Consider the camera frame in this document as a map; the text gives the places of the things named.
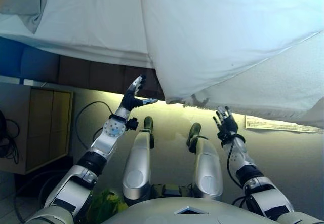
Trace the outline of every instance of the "cable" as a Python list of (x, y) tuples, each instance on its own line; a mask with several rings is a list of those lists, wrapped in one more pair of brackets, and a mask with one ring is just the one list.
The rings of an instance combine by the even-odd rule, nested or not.
[(15, 193), (14, 199), (13, 199), (14, 210), (15, 210), (15, 213), (16, 213), (16, 216), (17, 216), (18, 220), (21, 223), (25, 223), (26, 221), (24, 220), (24, 218), (22, 218), (21, 214), (19, 213), (18, 206), (17, 206), (17, 195), (20, 194), (27, 186), (29, 186), (35, 179), (39, 178), (40, 176), (43, 176), (43, 175), (48, 174), (48, 173), (66, 173), (66, 172), (67, 172), (67, 170), (53, 170), (53, 171), (42, 172), (42, 173), (34, 176), (30, 181), (28, 181), (23, 187), (21, 187)]
[(96, 135), (99, 133), (99, 131), (100, 130), (102, 130), (103, 129), (103, 127), (101, 127), (100, 129), (98, 129), (94, 134), (93, 134), (93, 136), (92, 136), (92, 142), (94, 142), (95, 141), (95, 139), (96, 139)]
[(1, 157), (7, 158), (7, 159), (13, 159), (15, 164), (19, 163), (19, 152), (18, 152), (18, 148), (15, 142), (15, 138), (18, 137), (18, 135), (20, 134), (20, 127), (18, 125), (18, 123), (12, 119), (5, 119), (8, 122), (12, 122), (13, 124), (16, 125), (17, 127), (17, 133), (15, 136), (11, 136), (6, 128), (4, 129), (4, 131), (2, 131), (0, 133), (1, 136), (1, 141), (6, 139), (8, 141), (8, 144), (3, 144), (1, 145)]
[(12, 137), (13, 139), (17, 138), (18, 135), (20, 134), (20, 127), (19, 127), (18, 123), (15, 120), (12, 120), (12, 119), (6, 119), (6, 121), (12, 122), (13, 124), (15, 124), (17, 126), (17, 134)]
[(104, 101), (94, 101), (94, 102), (91, 102), (91, 103), (89, 103), (88, 105), (86, 105), (85, 107), (83, 107), (79, 112), (78, 112), (78, 114), (76, 115), (76, 118), (75, 118), (75, 132), (76, 132), (76, 137), (77, 137), (77, 139), (80, 141), (80, 143), (82, 144), (82, 146), (87, 150), (89, 147), (81, 140), (81, 137), (80, 137), (80, 135), (79, 135), (79, 132), (78, 132), (78, 130), (77, 130), (77, 122), (78, 122), (78, 120), (79, 120), (79, 117), (80, 117), (80, 115), (81, 115), (81, 113), (85, 110), (85, 109), (87, 109), (89, 106), (91, 106), (92, 104), (95, 104), (95, 103), (102, 103), (102, 104), (104, 104), (108, 109), (109, 109), (109, 111), (110, 111), (110, 113), (111, 114), (113, 114), (113, 112), (112, 112), (112, 110), (110, 109), (110, 107), (108, 106), (108, 104), (106, 103), (106, 102), (104, 102)]
[(38, 195), (38, 205), (39, 205), (39, 208), (43, 208), (43, 205), (42, 205), (42, 198), (43, 198), (43, 192), (46, 188), (46, 186), (49, 184), (49, 182), (51, 182), (54, 178), (57, 178), (57, 177), (60, 177), (64, 175), (64, 173), (61, 173), (61, 174), (57, 174), (57, 175), (54, 175), (52, 177), (50, 177), (49, 179), (47, 179), (47, 181), (43, 184), (42, 188), (40, 189), (40, 192), (39, 192), (39, 195)]
[(226, 163), (226, 168), (227, 168), (227, 172), (228, 172), (228, 175), (229, 177), (233, 180), (233, 182), (240, 188), (242, 189), (242, 186), (241, 184), (239, 184), (232, 176), (230, 170), (229, 170), (229, 159), (232, 155), (232, 151), (233, 151), (233, 147), (234, 147), (234, 141), (232, 142), (232, 146), (231, 146), (231, 149), (229, 150), (229, 153), (228, 153), (228, 157), (227, 157), (227, 163)]
[(241, 203), (239, 205), (240, 208), (243, 207), (243, 204), (244, 204), (245, 200), (247, 200), (247, 197), (246, 196), (245, 196), (245, 198), (242, 199), (242, 201), (241, 201)]
[(241, 199), (244, 199), (245, 196), (241, 196), (241, 197), (238, 197), (236, 198), (233, 202), (232, 202), (232, 205), (235, 205), (237, 203), (237, 201), (241, 200)]

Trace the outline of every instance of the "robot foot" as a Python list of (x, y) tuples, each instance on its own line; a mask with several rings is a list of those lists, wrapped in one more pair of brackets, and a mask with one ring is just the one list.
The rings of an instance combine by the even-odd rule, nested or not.
[(144, 119), (144, 130), (148, 129), (150, 130), (150, 149), (154, 148), (154, 136), (152, 134), (153, 132), (153, 118), (150, 116), (146, 116)]
[(188, 139), (187, 139), (187, 146), (189, 148), (189, 151), (192, 153), (196, 153), (196, 145), (198, 141), (198, 138), (196, 136), (199, 135), (200, 130), (201, 130), (200, 123), (194, 123), (190, 128)]
[(144, 119), (144, 129), (149, 129), (151, 133), (153, 132), (153, 118), (146, 116)]

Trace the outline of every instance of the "black cable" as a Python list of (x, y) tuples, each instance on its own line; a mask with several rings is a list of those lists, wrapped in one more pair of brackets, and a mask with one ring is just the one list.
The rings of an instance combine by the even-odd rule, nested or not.
[(35, 218), (34, 220), (42, 220), (42, 221), (47, 222), (48, 224), (55, 224), (55, 223), (52, 222), (51, 220), (48, 220), (48, 219), (46, 219), (46, 218), (44, 218), (44, 217), (37, 217), (37, 218)]
[(53, 170), (53, 171), (42, 172), (42, 173), (34, 176), (23, 187), (21, 187), (18, 191), (16, 191), (16, 193), (14, 195), (14, 199), (13, 199), (13, 204), (14, 204), (14, 210), (15, 210), (16, 216), (21, 223), (25, 223), (26, 221), (24, 220), (24, 218), (22, 218), (21, 214), (19, 213), (18, 206), (17, 206), (17, 195), (20, 194), (27, 186), (32, 184), (32, 182), (34, 182), (34, 180), (39, 178), (40, 176), (43, 176), (48, 173), (66, 173), (66, 172), (67, 172), (67, 170)]
[(75, 118), (75, 132), (76, 132), (76, 137), (77, 139), (80, 141), (80, 143), (82, 144), (82, 146), (85, 148), (85, 149), (88, 149), (89, 147), (81, 140), (80, 136), (79, 136), (79, 133), (78, 133), (78, 130), (77, 130), (77, 122), (79, 120), (79, 117), (81, 115), (81, 113), (87, 109), (89, 106), (91, 106), (92, 104), (95, 104), (95, 103), (102, 103), (104, 104), (110, 111), (111, 114), (113, 114), (112, 110), (110, 109), (110, 107), (108, 106), (108, 104), (104, 101), (94, 101), (94, 102), (91, 102), (89, 103), (88, 105), (86, 105), (85, 107), (83, 107), (79, 112), (78, 114), (76, 115), (76, 118)]
[(229, 170), (229, 159), (232, 155), (232, 151), (233, 151), (233, 147), (234, 147), (234, 141), (232, 142), (232, 146), (231, 146), (231, 149), (229, 150), (229, 153), (228, 153), (228, 157), (227, 157), (227, 163), (226, 163), (226, 168), (227, 168), (227, 172), (228, 172), (228, 175), (229, 177), (233, 180), (233, 182), (240, 188), (242, 189), (242, 186), (241, 184), (239, 184), (233, 177), (232, 177), (232, 174)]
[(235, 205), (237, 203), (237, 201), (241, 200), (241, 199), (244, 199), (245, 196), (241, 196), (241, 197), (238, 197), (236, 198), (233, 202), (232, 202), (232, 205)]
[(19, 136), (20, 127), (19, 127), (18, 123), (12, 119), (6, 119), (6, 121), (12, 122), (13, 124), (16, 125), (17, 133), (15, 136), (9, 135), (9, 133), (7, 131), (2, 133), (3, 134), (2, 140), (6, 139), (8, 141), (8, 144), (1, 146), (1, 147), (7, 147), (7, 152), (5, 155), (2, 155), (2, 157), (5, 157), (7, 159), (13, 159), (15, 164), (18, 164), (19, 163), (19, 152), (18, 152), (18, 148), (17, 148), (16, 142), (14, 139)]
[(57, 177), (61, 177), (62, 175), (64, 175), (64, 173), (60, 173), (57, 175), (54, 175), (52, 177), (50, 177), (49, 179), (47, 179), (47, 181), (43, 184), (42, 188), (40, 189), (39, 195), (38, 195), (38, 205), (39, 208), (43, 208), (42, 205), (42, 198), (43, 198), (43, 194), (44, 194), (44, 190), (46, 188), (46, 186), (49, 184), (49, 182), (51, 182), (53, 179), (57, 178)]
[(11, 122), (11, 123), (13, 123), (13, 124), (16, 125), (16, 127), (17, 127), (17, 134), (15, 136), (13, 136), (12, 138), (13, 139), (17, 138), (18, 135), (20, 134), (20, 127), (19, 127), (18, 123), (15, 120), (12, 120), (12, 119), (6, 119), (6, 121)]
[(100, 130), (102, 130), (103, 129), (103, 127), (101, 127), (100, 129), (98, 129), (94, 134), (93, 134), (93, 136), (92, 136), (92, 142), (94, 142), (95, 141), (95, 139), (96, 139), (96, 135), (99, 133), (99, 131)]
[(246, 200), (247, 200), (247, 197), (245, 196), (245, 198), (242, 199), (242, 201), (241, 201), (241, 203), (240, 203), (240, 205), (239, 205), (240, 208), (243, 207), (243, 204), (244, 204), (244, 202), (245, 202)]

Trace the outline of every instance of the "floor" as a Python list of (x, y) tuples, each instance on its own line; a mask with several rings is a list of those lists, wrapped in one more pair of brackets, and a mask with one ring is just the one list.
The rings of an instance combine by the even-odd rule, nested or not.
[[(19, 224), (13, 206), (14, 176), (11, 173), (0, 172), (0, 223)], [(18, 197), (17, 207), (21, 216), (27, 219), (38, 208), (37, 198)]]
[[(121, 95), (107, 92), (52, 84), (44, 86), (74, 92), (72, 112), (74, 117), (82, 107), (95, 100), (107, 102), (114, 111), (122, 98)], [(110, 188), (122, 194), (121, 182), (128, 152), (137, 132), (143, 127), (143, 119), (150, 115), (154, 121), (155, 137), (155, 148), (151, 150), (152, 183), (188, 185), (192, 182), (195, 156), (188, 151), (185, 142), (192, 123), (200, 122), (201, 134), (210, 139), (220, 156), (224, 182), (223, 202), (231, 203), (242, 195), (242, 191), (231, 182), (226, 173), (224, 166), (226, 156), (216, 137), (213, 114), (214, 112), (209, 110), (182, 108), (180, 105), (165, 105), (163, 102), (133, 110), (131, 117), (139, 119), (139, 127), (137, 131), (126, 132), (118, 140), (117, 150), (100, 176), (95, 192)], [(102, 127), (108, 116), (108, 109), (99, 104), (91, 106), (80, 116), (78, 129), (87, 145), (92, 143), (93, 133)], [(295, 210), (323, 219), (323, 135), (246, 130), (244, 116), (236, 115), (236, 120), (240, 128), (239, 133), (247, 140), (250, 156), (254, 158), (264, 174), (292, 201)], [(85, 149), (78, 142), (75, 128), (72, 126), (70, 154), (74, 156), (76, 162), (84, 152)], [(0, 201), (0, 223), (18, 223), (10, 207), (11, 198), (12, 196), (6, 196)], [(32, 199), (21, 199), (19, 205), (24, 215), (31, 214), (37, 208), (36, 201)]]

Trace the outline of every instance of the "wooden cabinet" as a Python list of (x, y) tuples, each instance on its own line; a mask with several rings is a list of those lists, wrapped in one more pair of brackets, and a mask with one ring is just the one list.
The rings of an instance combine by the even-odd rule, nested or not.
[(71, 92), (0, 83), (0, 110), (20, 126), (15, 139), (19, 164), (0, 158), (0, 170), (27, 174), (65, 156), (71, 107)]

